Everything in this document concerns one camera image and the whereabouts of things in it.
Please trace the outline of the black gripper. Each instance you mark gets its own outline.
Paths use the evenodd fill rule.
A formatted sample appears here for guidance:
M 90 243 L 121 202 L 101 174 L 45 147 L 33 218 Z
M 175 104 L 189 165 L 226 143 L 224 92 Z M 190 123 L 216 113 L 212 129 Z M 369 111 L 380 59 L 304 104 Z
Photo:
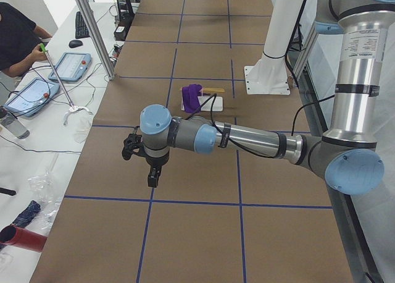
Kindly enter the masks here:
M 152 156 L 146 156 L 146 162 L 150 165 L 150 171 L 148 174 L 148 186 L 151 188 L 157 188 L 159 184 L 159 178 L 162 171 L 162 166 L 164 166 L 169 160 L 169 155 L 166 154 L 159 158 L 154 158 Z

